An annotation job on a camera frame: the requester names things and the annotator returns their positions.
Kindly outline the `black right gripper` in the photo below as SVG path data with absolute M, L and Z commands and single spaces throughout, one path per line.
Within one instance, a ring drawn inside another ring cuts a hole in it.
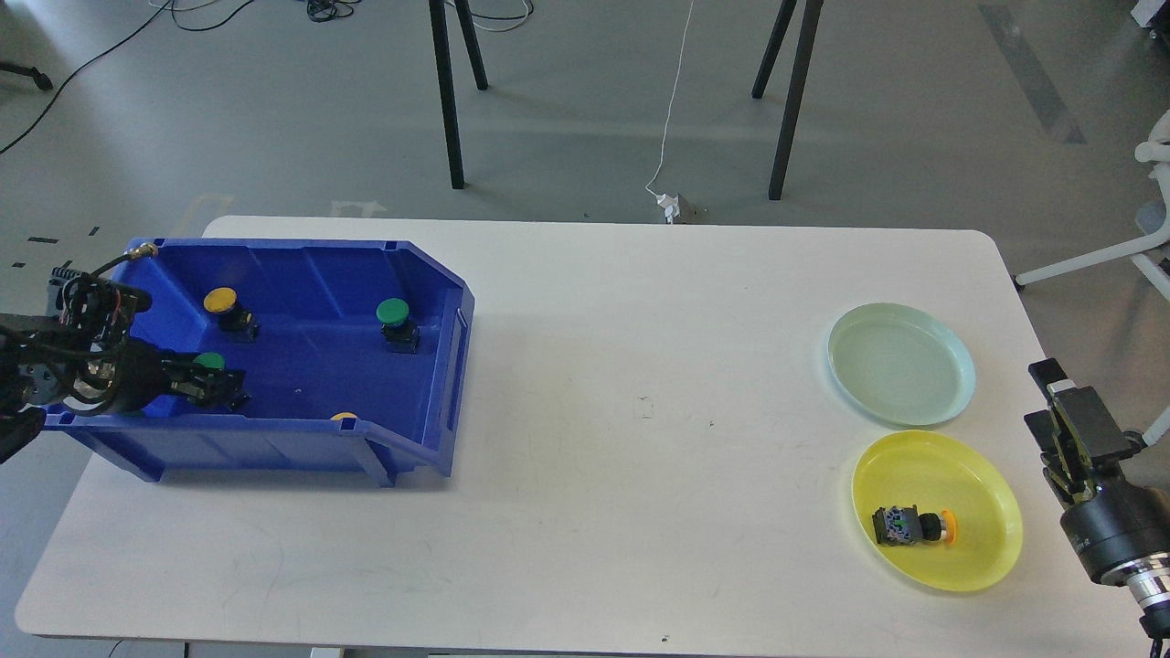
M 1042 475 L 1064 509 L 1060 521 L 1090 582 L 1124 587 L 1135 574 L 1166 567 L 1166 494 L 1130 484 L 1123 460 L 1138 438 L 1121 430 L 1095 388 L 1079 388 L 1054 358 L 1028 364 L 1046 407 L 1024 416 Z M 1069 467 L 1090 467 L 1082 480 Z

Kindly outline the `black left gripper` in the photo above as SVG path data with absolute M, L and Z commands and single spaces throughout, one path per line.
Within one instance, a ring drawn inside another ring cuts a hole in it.
M 129 340 L 113 368 L 113 392 L 91 409 L 95 414 L 139 411 L 168 395 L 194 407 L 239 411 L 252 400 L 246 371 L 229 369 L 221 356 L 164 356 L 152 343 Z

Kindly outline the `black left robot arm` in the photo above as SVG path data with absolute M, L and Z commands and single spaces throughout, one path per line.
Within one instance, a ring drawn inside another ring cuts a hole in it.
M 246 373 L 216 352 L 176 352 L 131 334 L 149 311 L 149 292 L 106 276 L 135 260 L 157 258 L 144 242 L 97 270 L 55 268 L 42 315 L 5 313 L 1 349 L 4 459 L 44 429 L 47 407 L 61 404 L 82 417 L 137 412 L 172 396 L 197 407 L 242 407 Z

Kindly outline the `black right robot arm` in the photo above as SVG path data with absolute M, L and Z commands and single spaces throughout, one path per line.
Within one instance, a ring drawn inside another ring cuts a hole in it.
M 1062 508 L 1058 525 L 1090 582 L 1130 591 L 1150 654 L 1165 657 L 1169 501 L 1165 491 L 1129 482 L 1122 467 L 1150 443 L 1120 429 L 1095 388 L 1079 388 L 1057 359 L 1027 370 L 1046 406 L 1024 420 Z

